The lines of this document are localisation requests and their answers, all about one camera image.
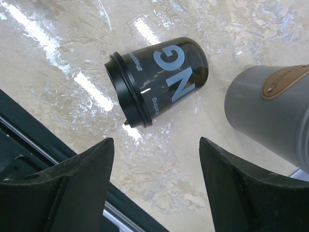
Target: gray cup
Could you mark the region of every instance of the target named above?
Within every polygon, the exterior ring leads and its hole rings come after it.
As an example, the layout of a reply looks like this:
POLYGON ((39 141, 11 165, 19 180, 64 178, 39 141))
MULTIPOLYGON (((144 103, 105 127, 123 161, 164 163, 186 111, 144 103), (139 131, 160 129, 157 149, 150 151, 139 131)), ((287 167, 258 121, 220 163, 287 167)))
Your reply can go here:
POLYGON ((307 172, 308 73, 308 65, 252 67, 236 77, 225 97, 225 114, 236 130, 307 172))

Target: leather label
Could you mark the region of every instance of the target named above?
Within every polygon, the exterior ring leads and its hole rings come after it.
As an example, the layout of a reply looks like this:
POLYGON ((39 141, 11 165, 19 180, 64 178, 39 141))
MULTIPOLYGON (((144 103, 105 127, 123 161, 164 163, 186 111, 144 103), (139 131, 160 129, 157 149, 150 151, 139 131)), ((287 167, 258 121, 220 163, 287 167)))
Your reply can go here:
POLYGON ((308 73, 309 64, 287 67, 275 72, 265 81, 262 98, 270 100, 279 96, 308 73))

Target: glossy surface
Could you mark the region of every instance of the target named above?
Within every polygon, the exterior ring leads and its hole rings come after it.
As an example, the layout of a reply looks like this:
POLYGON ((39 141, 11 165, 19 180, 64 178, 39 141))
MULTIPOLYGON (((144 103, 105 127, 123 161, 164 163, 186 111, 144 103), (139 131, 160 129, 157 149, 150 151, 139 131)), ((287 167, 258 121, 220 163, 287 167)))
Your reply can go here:
POLYGON ((208 77, 203 50, 188 38, 177 38, 123 56, 154 119, 201 88, 208 77))
POLYGON ((171 231, 213 231, 201 136, 263 168, 295 167, 235 131, 225 93, 245 65, 309 63, 305 0, 0 0, 0 88, 76 152, 115 139, 111 181, 171 231), (204 50, 206 85, 131 129, 104 64, 178 37, 204 50))

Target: marble floor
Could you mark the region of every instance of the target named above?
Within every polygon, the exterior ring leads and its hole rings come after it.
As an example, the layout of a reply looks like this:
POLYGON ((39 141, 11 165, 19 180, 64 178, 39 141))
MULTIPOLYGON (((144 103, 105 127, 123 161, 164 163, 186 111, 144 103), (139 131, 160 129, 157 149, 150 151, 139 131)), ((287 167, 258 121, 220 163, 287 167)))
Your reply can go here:
POLYGON ((246 65, 309 63, 306 0, 0 0, 0 88, 76 152, 115 140, 111 182, 172 232, 214 231, 201 136, 271 171, 295 167, 235 131, 224 113, 246 65), (131 129, 104 64, 177 37, 203 48, 206 85, 131 129))

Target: black container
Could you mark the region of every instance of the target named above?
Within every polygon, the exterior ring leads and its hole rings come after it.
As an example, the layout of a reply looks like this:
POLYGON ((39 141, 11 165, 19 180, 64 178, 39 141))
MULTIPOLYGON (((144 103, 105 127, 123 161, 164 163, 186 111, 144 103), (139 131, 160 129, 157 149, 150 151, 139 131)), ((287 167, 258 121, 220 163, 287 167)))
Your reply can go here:
POLYGON ((152 120, 201 88, 208 63, 201 47, 185 37, 123 56, 117 52, 105 64, 118 100, 132 128, 152 126, 152 120))

